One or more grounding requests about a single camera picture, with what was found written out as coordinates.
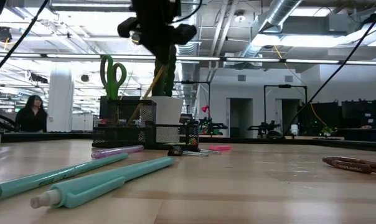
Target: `ductwork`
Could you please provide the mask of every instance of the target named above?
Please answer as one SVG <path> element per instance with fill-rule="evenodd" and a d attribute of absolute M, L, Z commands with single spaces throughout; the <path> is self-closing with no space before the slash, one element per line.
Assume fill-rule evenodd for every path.
<path fill-rule="evenodd" d="M 245 50 L 241 52 L 240 57 L 254 57 L 263 46 L 253 44 L 255 37 L 261 31 L 281 32 L 283 22 L 289 15 L 299 6 L 303 0 L 274 0 L 271 3 L 270 10 L 259 15 L 255 19 L 252 27 L 252 40 L 246 46 Z M 236 65 L 235 68 L 242 68 L 242 64 Z"/>
<path fill-rule="evenodd" d="M 181 16 L 187 16 L 191 14 L 197 6 L 195 4 L 182 4 Z M 190 19 L 184 21 L 185 24 L 196 25 L 197 15 L 193 15 Z M 185 45 L 177 46 L 178 55 L 197 55 L 198 45 L 194 42 L 189 42 Z M 182 63 L 181 70 L 182 80 L 199 81 L 199 64 L 198 63 Z M 186 105 L 193 108 L 195 105 L 195 93 L 193 90 L 197 89 L 197 85 L 181 85 Z"/>

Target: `teal pen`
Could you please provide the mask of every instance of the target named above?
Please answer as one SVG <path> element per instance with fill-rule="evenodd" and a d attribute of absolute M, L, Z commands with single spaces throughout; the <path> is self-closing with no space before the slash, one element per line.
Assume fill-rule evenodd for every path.
<path fill-rule="evenodd" d="M 0 183 L 0 200 L 20 194 L 27 190 L 32 190 L 37 187 L 41 187 L 58 180 L 62 180 L 77 174 L 87 172 L 114 162 L 118 162 L 122 159 L 126 159 L 128 153 L 117 154 L 102 159 L 97 159 L 90 162 L 85 162 L 79 165 L 66 167 L 59 170 L 50 172 L 44 172 L 41 174 L 34 174 L 27 177 L 22 177 L 15 180 L 9 180 Z"/>
<path fill-rule="evenodd" d="M 53 184 L 48 191 L 32 198 L 31 206 L 75 208 L 121 187 L 126 181 L 171 166 L 173 163 L 174 158 L 163 157 Z"/>

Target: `ceiling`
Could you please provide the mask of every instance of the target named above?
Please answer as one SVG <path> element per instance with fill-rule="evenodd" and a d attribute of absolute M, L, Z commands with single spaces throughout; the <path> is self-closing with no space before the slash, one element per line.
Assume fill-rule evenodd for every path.
<path fill-rule="evenodd" d="M 66 2 L 66 0 L 53 0 L 52 4 Z M 77 3 L 102 3 L 105 6 L 110 1 L 97 0 L 80 0 L 68 1 Z M 111 1 L 112 3 L 128 3 L 129 1 Z M 197 4 L 195 0 L 182 1 L 183 4 Z M 5 44 L 0 41 L 0 52 L 7 52 L 13 43 L 21 36 L 30 20 L 36 14 L 41 1 L 25 0 L 21 6 L 8 5 L 0 16 L 0 27 L 10 27 L 12 40 Z M 223 18 L 220 18 L 220 9 L 222 0 L 204 0 L 204 5 L 195 18 L 194 23 L 197 26 L 198 34 L 191 44 L 197 46 L 197 55 L 210 55 L 213 39 L 217 30 L 218 22 L 221 22 L 221 28 L 225 29 L 226 20 L 231 11 L 232 2 L 227 6 Z M 245 20 L 235 20 L 237 15 L 232 17 L 229 29 L 226 35 L 226 41 L 223 42 L 220 54 L 225 55 L 239 54 L 252 39 L 253 25 L 255 18 L 270 9 L 271 1 L 238 1 L 235 6 L 235 12 L 241 11 Z M 303 1 L 290 15 L 291 17 L 326 17 L 328 14 L 347 14 L 352 15 L 354 12 L 364 12 L 376 8 L 376 1 Z M 120 22 L 135 16 L 133 12 L 128 12 L 127 8 L 101 9 L 98 7 L 91 8 L 92 11 L 70 11 L 73 7 L 63 11 L 60 7 L 53 6 L 45 9 L 35 23 L 29 35 L 24 39 L 22 44 L 16 50 L 19 53 L 37 53 L 37 54 L 123 54 L 123 55 L 149 55 L 150 53 L 140 45 L 132 43 L 131 39 L 122 39 L 118 37 L 116 28 Z M 258 55 L 270 58 L 330 58 L 342 59 L 347 54 L 351 46 L 347 45 L 344 49 L 337 47 L 300 47 L 277 45 L 263 46 Z M 364 47 L 355 59 L 373 59 L 376 57 L 376 47 Z M 40 75 L 50 82 L 51 69 L 59 61 L 67 62 L 59 58 L 53 60 L 34 59 L 16 59 L 10 58 L 0 70 L 0 108 L 10 109 L 12 106 L 21 106 L 26 102 L 26 98 L 31 94 L 42 96 L 46 101 L 49 85 L 45 83 L 33 82 L 29 79 L 31 74 Z M 77 61 L 68 62 L 72 66 L 75 79 L 75 96 L 73 110 L 74 113 L 94 113 L 99 112 L 99 97 L 105 95 L 105 91 L 100 80 L 100 63 L 96 61 Z M 128 71 L 128 77 L 123 86 L 120 88 L 120 95 L 137 96 L 143 95 L 148 89 L 153 79 L 154 64 L 152 62 L 123 62 Z M 198 66 L 201 79 L 207 76 L 208 63 L 201 62 Z M 232 77 L 236 77 L 237 71 L 233 68 L 222 68 L 220 63 L 218 73 L 214 76 L 214 83 L 228 83 Z M 269 69 L 284 69 L 283 64 L 267 63 L 258 65 L 254 69 L 261 69 L 257 76 L 266 75 Z M 295 72 L 300 72 L 300 65 L 292 65 Z M 184 79 L 182 69 L 176 69 L 176 81 Z M 89 81 L 83 82 L 82 75 L 88 75 Z M 254 85 L 258 79 L 249 78 L 245 85 Z M 184 98 L 185 104 L 193 104 L 196 94 L 195 86 L 176 85 L 173 91 L 175 97 Z"/>

